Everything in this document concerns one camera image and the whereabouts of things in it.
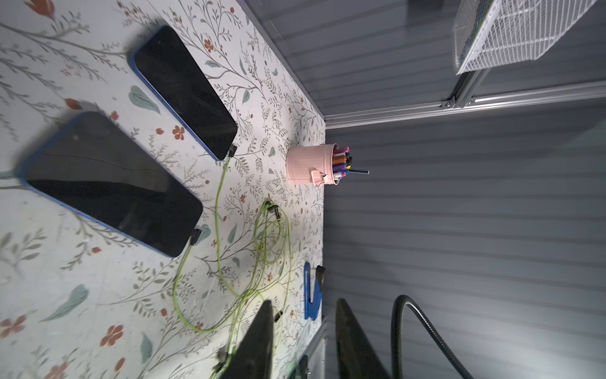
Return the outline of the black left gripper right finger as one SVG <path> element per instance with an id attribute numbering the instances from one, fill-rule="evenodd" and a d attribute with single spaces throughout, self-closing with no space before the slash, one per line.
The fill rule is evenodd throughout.
<path id="1" fill-rule="evenodd" d="M 390 378 L 344 298 L 336 303 L 336 349 L 340 378 Z"/>

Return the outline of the green earphone cable plug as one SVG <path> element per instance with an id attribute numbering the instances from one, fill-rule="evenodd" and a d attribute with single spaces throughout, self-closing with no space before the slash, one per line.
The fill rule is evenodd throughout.
<path id="1" fill-rule="evenodd" d="M 277 287 L 288 299 L 294 263 L 290 220 L 270 197 L 253 206 L 241 186 L 223 193 L 236 151 L 232 145 L 222 164 L 213 207 L 219 287 L 242 303 Z"/>

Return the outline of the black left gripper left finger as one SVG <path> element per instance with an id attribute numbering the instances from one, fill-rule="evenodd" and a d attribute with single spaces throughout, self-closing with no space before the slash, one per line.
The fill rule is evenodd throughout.
<path id="1" fill-rule="evenodd" d="M 271 301 L 264 301 L 221 378 L 271 377 L 274 318 Z"/>

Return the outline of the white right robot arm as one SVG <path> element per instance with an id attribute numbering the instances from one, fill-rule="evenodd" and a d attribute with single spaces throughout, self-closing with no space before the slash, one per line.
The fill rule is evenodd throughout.
<path id="1" fill-rule="evenodd" d="M 404 378 L 404 345 L 412 343 L 429 347 L 429 341 L 451 364 L 461 378 L 473 378 L 450 349 L 423 309 L 408 295 L 399 295 L 391 313 L 391 372 L 394 378 Z"/>

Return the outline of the black smartphone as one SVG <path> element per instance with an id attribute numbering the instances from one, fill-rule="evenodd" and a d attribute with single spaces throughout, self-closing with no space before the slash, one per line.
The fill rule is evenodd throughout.
<path id="1" fill-rule="evenodd" d="M 72 118 L 17 169 L 29 189 L 111 231 L 178 257 L 201 201 L 107 116 Z"/>

